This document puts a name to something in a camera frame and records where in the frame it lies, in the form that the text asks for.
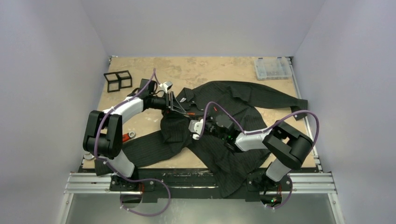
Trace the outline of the black pinstriped shirt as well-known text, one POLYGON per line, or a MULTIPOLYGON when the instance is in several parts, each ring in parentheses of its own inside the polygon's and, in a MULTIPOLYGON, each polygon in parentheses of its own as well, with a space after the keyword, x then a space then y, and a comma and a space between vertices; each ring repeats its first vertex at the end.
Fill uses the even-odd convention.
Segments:
MULTIPOLYGON (((193 89, 183 88, 177 100, 187 112, 199 118, 231 115, 245 131, 264 129, 266 124, 259 108, 290 108, 292 112, 306 110, 308 101, 298 99, 271 87, 238 81, 211 81, 193 89)), ((234 193, 247 175, 268 158, 267 149, 238 153, 230 148, 237 132, 218 133, 214 128, 204 131, 194 140, 188 129, 190 119, 177 113, 166 113, 160 130, 128 141, 123 147, 127 158, 137 167, 145 167, 190 149, 213 173, 222 197, 234 193)))

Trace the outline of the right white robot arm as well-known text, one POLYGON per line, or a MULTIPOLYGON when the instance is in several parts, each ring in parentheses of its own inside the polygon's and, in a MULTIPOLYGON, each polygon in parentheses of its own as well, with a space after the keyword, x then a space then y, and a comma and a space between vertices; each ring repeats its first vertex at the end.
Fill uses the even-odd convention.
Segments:
POLYGON ((286 123, 285 119, 280 119, 270 127, 244 131, 233 117, 221 114, 209 121, 203 117, 190 128, 190 132, 196 140, 204 133, 220 138, 233 153, 256 149, 269 150, 276 159, 263 174, 262 183, 266 189, 273 190, 290 171, 302 167, 317 142, 319 130, 316 130, 314 138, 311 139, 286 123))

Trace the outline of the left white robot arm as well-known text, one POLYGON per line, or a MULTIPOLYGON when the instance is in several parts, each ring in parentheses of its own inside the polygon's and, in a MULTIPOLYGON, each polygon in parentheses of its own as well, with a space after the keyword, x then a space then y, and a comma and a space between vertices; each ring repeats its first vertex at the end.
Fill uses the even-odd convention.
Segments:
POLYGON ((134 175, 135 165, 122 150, 122 126, 133 116, 150 108, 187 115, 170 90, 171 87, 171 82, 158 84, 151 79, 142 79, 137 93, 129 94, 107 110, 89 113, 83 149, 121 177, 121 185, 128 191, 138 188, 139 178, 134 175))

